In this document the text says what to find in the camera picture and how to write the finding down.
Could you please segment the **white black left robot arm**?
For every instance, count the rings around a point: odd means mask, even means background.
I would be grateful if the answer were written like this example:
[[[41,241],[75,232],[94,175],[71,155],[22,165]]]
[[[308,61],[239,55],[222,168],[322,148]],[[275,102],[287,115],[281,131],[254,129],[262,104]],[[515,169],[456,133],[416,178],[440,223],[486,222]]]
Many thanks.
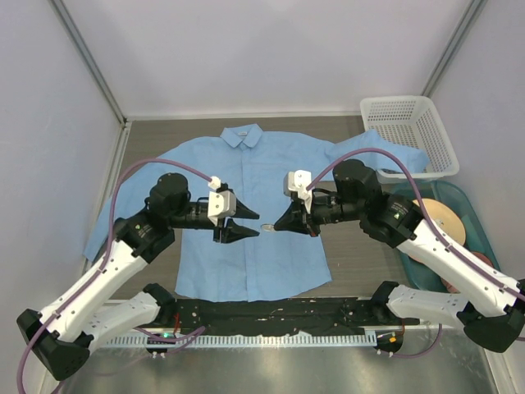
[[[106,251],[85,275],[40,311],[26,309],[17,317],[27,345],[25,353],[34,354],[62,382],[111,337],[143,324],[168,326],[175,316],[175,301],[158,284],[146,286],[112,312],[97,311],[174,242],[176,228],[210,230],[214,241],[221,244],[258,236],[258,231],[235,223],[237,218],[256,220],[258,214],[218,178],[210,186],[208,197],[194,202],[183,175],[162,175],[140,211],[116,220]]]

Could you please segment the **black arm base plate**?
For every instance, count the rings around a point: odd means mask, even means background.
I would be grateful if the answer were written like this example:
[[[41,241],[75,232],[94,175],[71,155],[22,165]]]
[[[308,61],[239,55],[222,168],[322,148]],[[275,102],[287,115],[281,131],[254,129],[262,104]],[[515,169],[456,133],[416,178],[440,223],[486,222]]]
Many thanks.
[[[365,327],[417,325],[379,304],[356,297],[292,298],[278,301],[211,302],[177,299],[166,312],[141,328],[179,328],[183,334],[203,327],[211,336],[282,337],[361,334]]]

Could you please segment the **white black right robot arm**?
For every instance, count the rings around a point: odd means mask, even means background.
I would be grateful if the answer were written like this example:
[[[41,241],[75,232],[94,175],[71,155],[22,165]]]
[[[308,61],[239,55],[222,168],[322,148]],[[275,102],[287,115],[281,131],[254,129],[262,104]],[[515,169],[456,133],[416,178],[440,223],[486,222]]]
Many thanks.
[[[359,160],[338,163],[332,175],[336,191],[321,192],[310,189],[310,172],[288,172],[284,193],[290,206],[274,230],[315,237],[322,225],[356,221],[370,238],[423,263],[458,291],[421,291],[383,282],[370,304],[375,321],[416,318],[440,323],[497,353],[519,339],[524,328],[523,282],[466,250],[437,226],[422,203],[383,191],[375,171]]]

